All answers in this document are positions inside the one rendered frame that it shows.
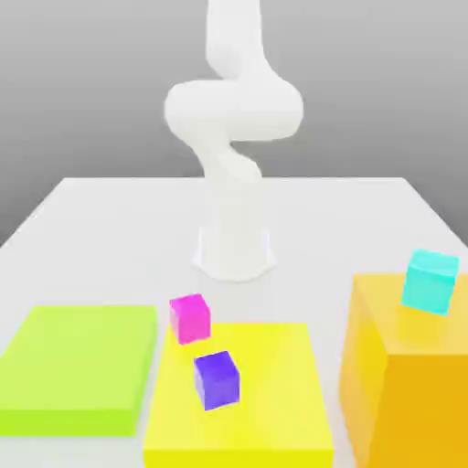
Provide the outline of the large orange box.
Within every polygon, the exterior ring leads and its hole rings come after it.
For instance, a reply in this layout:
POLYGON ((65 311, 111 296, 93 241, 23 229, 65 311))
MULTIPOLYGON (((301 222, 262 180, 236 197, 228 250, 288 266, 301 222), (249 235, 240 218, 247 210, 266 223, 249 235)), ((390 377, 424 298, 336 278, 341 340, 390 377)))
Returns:
POLYGON ((357 468, 468 468, 468 274, 447 315, 400 303, 401 274, 357 274, 339 397, 357 468))

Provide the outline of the small purple cube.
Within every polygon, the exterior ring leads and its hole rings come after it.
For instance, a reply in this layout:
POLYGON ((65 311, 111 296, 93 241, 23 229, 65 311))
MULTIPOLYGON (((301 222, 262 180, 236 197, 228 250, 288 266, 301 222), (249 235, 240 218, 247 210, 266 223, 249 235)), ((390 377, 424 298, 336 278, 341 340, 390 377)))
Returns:
POLYGON ((240 373, 227 350, 196 357, 194 381, 204 410, 240 400, 240 373))

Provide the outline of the large lime green box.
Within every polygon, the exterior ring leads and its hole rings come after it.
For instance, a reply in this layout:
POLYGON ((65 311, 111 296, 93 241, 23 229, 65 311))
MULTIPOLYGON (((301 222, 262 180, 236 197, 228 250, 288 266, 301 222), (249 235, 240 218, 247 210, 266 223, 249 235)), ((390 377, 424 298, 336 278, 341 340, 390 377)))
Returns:
POLYGON ((0 356, 0 436, 133 436, 156 330, 150 305, 34 307, 0 356))

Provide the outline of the small cyan cube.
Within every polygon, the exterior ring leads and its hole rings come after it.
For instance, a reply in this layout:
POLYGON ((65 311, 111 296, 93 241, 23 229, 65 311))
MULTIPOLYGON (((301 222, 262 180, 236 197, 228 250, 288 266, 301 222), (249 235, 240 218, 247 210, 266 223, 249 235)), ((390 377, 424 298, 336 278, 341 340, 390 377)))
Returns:
POLYGON ((437 251, 417 249, 409 260, 401 304, 445 316, 450 308, 460 259, 437 251))

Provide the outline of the small magenta cube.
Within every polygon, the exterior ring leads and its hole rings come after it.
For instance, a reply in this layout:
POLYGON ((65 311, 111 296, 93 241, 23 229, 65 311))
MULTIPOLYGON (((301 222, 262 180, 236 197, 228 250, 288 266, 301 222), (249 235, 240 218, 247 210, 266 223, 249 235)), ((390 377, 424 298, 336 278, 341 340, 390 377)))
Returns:
POLYGON ((179 345, 211 337, 211 312, 200 293, 169 301, 170 324, 179 345))

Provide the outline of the large yellow box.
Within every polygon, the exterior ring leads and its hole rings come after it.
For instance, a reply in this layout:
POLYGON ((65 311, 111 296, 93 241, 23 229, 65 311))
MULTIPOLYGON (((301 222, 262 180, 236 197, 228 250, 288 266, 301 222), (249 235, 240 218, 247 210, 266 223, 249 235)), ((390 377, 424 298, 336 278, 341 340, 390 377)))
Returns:
POLYGON ((144 468, 332 468, 334 444, 306 324, 217 323, 179 345, 167 330, 144 436, 144 468), (204 410, 194 360, 229 351, 240 400, 204 410))

